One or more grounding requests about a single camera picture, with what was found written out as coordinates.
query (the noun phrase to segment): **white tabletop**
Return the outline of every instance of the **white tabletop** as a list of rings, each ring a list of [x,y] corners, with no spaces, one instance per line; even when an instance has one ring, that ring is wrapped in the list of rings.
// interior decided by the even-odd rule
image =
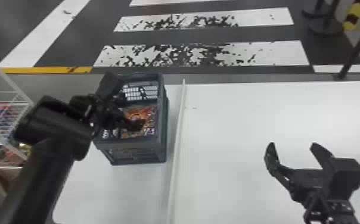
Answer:
[[[56,223],[165,223],[182,87],[169,85],[166,90],[167,162],[112,166],[92,144],[86,158],[70,171],[53,212]]]
[[[319,168],[318,142],[360,162],[360,83],[189,85],[168,223],[302,224],[303,207],[267,171]],[[360,189],[352,197],[360,221]]]
[[[175,118],[180,87],[166,89]],[[265,169],[269,142],[290,167],[319,166],[312,142],[360,161],[360,82],[188,85],[183,109],[170,192],[172,158],[112,167],[92,147],[73,166],[54,220],[166,223],[171,195],[169,223],[302,223],[302,206]],[[175,128],[171,119],[170,148]],[[352,202],[360,220],[360,190]]]

